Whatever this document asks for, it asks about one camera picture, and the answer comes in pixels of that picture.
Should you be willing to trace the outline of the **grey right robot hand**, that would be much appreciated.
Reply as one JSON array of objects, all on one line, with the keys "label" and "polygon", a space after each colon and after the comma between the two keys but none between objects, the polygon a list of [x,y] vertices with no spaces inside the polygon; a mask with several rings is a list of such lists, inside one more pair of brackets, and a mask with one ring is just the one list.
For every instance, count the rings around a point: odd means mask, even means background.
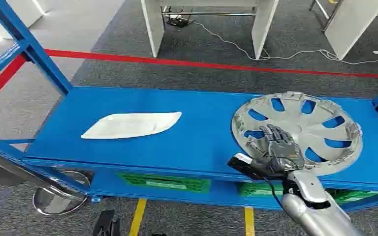
[{"label": "grey right robot hand", "polygon": [[253,150],[251,166],[264,176],[278,176],[304,168],[305,159],[292,136],[278,126],[260,126],[264,136],[249,136],[247,146]]}]

